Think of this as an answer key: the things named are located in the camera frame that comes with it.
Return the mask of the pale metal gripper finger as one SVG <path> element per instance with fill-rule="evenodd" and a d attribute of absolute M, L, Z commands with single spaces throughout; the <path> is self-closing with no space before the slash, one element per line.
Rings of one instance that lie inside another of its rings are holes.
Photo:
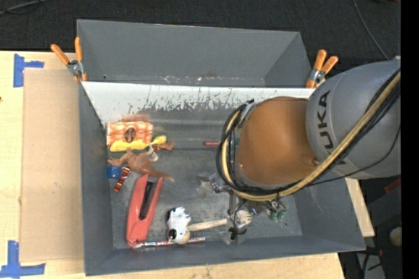
<path fill-rule="evenodd" d="M 247 223 L 241 211 L 242 199 L 237 194 L 229 195 L 227 210 L 227 244 L 239 245 L 245 239 Z"/>
<path fill-rule="evenodd" d="M 227 187 L 219 181 L 219 176 L 212 172 L 203 172 L 197 175 L 200 186 L 209 187 L 214 193 L 223 193 L 227 191 Z"/>

